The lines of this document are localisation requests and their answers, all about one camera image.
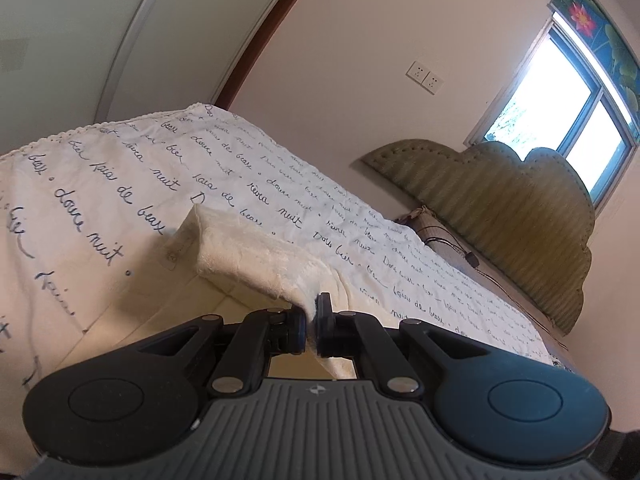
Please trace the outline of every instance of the black cable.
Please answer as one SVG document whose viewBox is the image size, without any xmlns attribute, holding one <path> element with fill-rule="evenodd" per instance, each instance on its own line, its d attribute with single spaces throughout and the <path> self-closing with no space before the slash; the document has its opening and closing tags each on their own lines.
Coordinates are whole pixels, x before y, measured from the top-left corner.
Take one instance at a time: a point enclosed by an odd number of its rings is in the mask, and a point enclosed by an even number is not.
<svg viewBox="0 0 640 480">
<path fill-rule="evenodd" d="M 427 225 L 425 227 L 421 227 L 420 229 L 418 229 L 416 231 L 416 233 L 418 235 L 420 235 L 420 231 L 424 231 L 425 229 L 441 229 L 441 230 L 443 230 L 444 232 L 446 232 L 446 234 L 448 234 L 451 238 L 453 238 L 456 241 L 456 243 L 458 244 L 458 247 L 460 249 L 462 249 L 463 251 L 465 250 L 464 247 L 462 245 L 460 245 L 460 242 L 458 241 L 458 239 L 453 234 L 451 234 L 451 232 L 449 232 L 448 229 L 442 227 L 441 225 Z"/>
<path fill-rule="evenodd" d="M 453 236 L 451 233 L 449 233 L 449 231 L 447 231 L 444 227 L 440 227 L 440 226 L 432 226 L 432 227 L 438 227 L 440 229 L 442 229 L 443 231 L 446 231 L 454 240 L 456 239 L 455 236 Z M 505 293 L 505 295 L 511 300 L 513 301 L 513 303 L 515 303 L 518 308 L 520 309 L 521 313 L 523 313 L 525 316 L 527 316 L 530 320 L 532 320 L 536 325 L 538 325 L 542 330 L 544 330 L 546 332 L 547 335 L 549 335 L 551 338 L 553 338 L 553 340 L 558 343 L 562 348 L 564 348 L 565 350 L 569 351 L 569 349 L 567 348 L 567 346 L 565 346 L 563 343 L 559 342 L 558 339 L 556 339 L 556 337 L 549 332 L 548 328 L 546 326 L 544 326 L 542 323 L 540 323 L 535 317 L 533 317 L 529 312 L 527 312 L 520 303 L 518 303 L 516 300 L 514 300 L 511 295 L 504 290 L 504 288 L 502 288 L 502 285 L 500 283 L 498 283 L 494 278 L 492 278 L 491 276 L 489 276 L 487 273 L 482 272 L 482 270 L 478 269 L 478 266 L 473 266 L 471 265 L 471 263 L 469 262 L 468 259 L 468 255 L 471 254 L 475 257 L 476 261 L 478 261 L 478 258 L 475 256 L 475 254 L 473 254 L 471 251 L 467 252 L 465 251 L 462 246 L 460 245 L 460 243 L 456 240 L 456 242 L 458 243 L 458 246 L 456 247 L 454 244 L 452 244 L 449 240 L 447 240 L 446 238 L 441 238 L 439 236 L 430 236 L 428 238 L 424 239 L 424 244 L 427 245 L 431 242 L 440 242 L 443 243 L 449 247 L 451 247 L 452 249 L 456 250 L 459 254 L 462 254 L 465 257 L 465 260 L 467 260 L 467 263 L 470 264 L 470 266 L 472 267 L 473 270 L 475 270 L 478 274 L 480 274 L 481 276 L 484 276 L 486 279 L 488 279 L 489 281 L 491 281 L 493 284 L 497 285 L 498 288 L 503 291 Z"/>
</svg>

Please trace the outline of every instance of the logo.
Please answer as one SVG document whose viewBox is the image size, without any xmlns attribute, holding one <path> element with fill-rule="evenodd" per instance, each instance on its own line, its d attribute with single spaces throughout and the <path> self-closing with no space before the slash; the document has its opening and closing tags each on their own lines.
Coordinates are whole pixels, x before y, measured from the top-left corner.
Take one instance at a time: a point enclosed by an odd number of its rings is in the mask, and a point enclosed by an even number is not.
<svg viewBox="0 0 640 480">
<path fill-rule="evenodd" d="M 316 386 L 312 386 L 311 388 L 309 388 L 309 391 L 315 396 L 319 397 L 320 395 L 325 393 L 326 388 L 322 386 L 322 384 L 316 384 Z"/>
</svg>

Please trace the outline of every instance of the gray ribbed plate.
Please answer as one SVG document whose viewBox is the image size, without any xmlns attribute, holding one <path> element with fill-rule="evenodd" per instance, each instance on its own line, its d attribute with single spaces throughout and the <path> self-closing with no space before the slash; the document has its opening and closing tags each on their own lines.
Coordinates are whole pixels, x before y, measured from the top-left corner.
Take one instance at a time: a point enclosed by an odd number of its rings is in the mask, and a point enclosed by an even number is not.
<svg viewBox="0 0 640 480">
<path fill-rule="evenodd" d="M 181 444 L 112 468 L 46 459 L 28 480 L 604 480 L 586 462 L 511 470 L 448 442 L 416 402 L 381 396 L 369 381 L 265 379 L 214 402 Z"/>
</svg>

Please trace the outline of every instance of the metal screw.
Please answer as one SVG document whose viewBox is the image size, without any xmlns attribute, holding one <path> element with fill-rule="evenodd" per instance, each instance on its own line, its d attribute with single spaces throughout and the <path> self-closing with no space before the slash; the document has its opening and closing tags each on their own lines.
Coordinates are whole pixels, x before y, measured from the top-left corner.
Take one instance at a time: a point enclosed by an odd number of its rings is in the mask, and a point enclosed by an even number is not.
<svg viewBox="0 0 640 480">
<path fill-rule="evenodd" d="M 394 377 L 386 384 L 388 388 L 397 394 L 410 394 L 420 387 L 415 379 L 411 377 Z"/>
<path fill-rule="evenodd" d="M 211 387 L 221 394 L 234 394 L 242 390 L 244 383 L 237 377 L 218 377 L 211 383 Z"/>
</svg>

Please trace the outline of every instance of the wooden trim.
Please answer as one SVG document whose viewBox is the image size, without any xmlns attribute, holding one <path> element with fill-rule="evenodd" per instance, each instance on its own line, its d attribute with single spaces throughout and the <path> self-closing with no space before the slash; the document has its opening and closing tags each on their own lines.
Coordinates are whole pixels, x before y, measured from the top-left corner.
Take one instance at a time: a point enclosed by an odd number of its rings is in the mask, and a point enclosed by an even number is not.
<svg viewBox="0 0 640 480">
<path fill-rule="evenodd" d="M 254 67 L 255 62 L 260 57 L 260 54 L 264 50 L 264 47 L 269 43 L 269 40 L 274 35 L 276 29 L 282 23 L 282 20 L 289 13 L 293 5 L 297 0 L 278 0 L 270 10 L 267 17 L 264 19 L 258 30 L 256 30 L 249 45 L 242 53 L 242 56 L 236 63 L 233 71 L 226 80 L 225 85 L 222 87 L 215 105 L 218 108 L 229 110 L 231 103 L 236 98 L 242 83 L 249 75 L 249 72 Z"/>
</svg>

